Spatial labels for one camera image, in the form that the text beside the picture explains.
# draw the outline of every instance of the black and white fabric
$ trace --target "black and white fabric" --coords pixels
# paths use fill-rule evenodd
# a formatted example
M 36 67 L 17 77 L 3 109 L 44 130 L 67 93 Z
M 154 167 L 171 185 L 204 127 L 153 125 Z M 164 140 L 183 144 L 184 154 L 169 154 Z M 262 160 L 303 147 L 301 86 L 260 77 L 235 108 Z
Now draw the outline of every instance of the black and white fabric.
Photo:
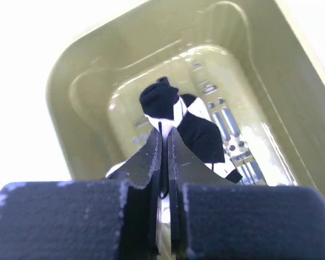
M 191 94 L 179 96 L 178 88 L 162 77 L 141 93 L 139 101 L 145 117 L 163 138 L 176 127 L 187 148 L 208 168 L 233 183 L 241 180 L 241 174 L 224 153 L 220 131 L 200 98 Z M 124 163 L 113 166 L 106 176 Z

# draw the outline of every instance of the white surface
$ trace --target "white surface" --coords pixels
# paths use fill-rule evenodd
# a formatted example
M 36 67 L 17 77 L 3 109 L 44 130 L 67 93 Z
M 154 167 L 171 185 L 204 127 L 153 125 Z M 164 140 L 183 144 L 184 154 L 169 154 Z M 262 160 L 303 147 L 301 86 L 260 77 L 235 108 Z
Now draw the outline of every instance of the white surface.
M 325 0 L 285 1 L 325 67 Z M 73 40 L 141 2 L 0 1 L 0 189 L 70 179 L 47 110 L 48 74 Z

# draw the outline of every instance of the bin bottom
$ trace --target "bin bottom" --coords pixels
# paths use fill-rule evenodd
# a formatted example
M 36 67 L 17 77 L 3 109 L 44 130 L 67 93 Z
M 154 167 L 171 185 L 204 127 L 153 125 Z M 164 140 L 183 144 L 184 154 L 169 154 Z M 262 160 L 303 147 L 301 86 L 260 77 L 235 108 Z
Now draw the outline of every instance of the bin bottom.
M 179 88 L 179 94 L 191 93 L 205 102 L 222 133 L 226 152 L 244 177 L 242 184 L 297 185 L 241 64 L 226 49 L 214 45 L 201 45 L 169 58 L 114 92 L 108 118 L 126 158 L 145 143 L 152 128 L 143 115 L 139 95 L 162 76 Z

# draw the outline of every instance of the white background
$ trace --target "white background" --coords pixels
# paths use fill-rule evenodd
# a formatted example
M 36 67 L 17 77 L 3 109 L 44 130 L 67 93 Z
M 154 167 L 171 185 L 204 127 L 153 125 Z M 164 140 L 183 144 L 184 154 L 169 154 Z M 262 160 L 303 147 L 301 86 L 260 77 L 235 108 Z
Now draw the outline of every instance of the white background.
M 285 1 L 325 68 L 325 0 Z M 140 2 L 0 1 L 0 189 L 70 179 L 47 110 L 47 77 L 73 40 Z

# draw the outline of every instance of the plastic bin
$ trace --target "plastic bin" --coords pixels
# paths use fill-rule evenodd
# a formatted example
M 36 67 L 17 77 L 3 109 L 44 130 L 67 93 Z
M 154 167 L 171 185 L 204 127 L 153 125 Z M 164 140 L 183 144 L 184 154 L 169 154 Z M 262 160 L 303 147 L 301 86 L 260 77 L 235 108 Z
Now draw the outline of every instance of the plastic bin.
M 68 47 L 47 99 L 74 179 L 99 179 L 144 144 L 138 96 L 161 76 L 227 124 L 225 147 L 245 142 L 240 164 L 263 175 L 253 182 L 325 197 L 325 84 L 269 0 L 151 0 Z

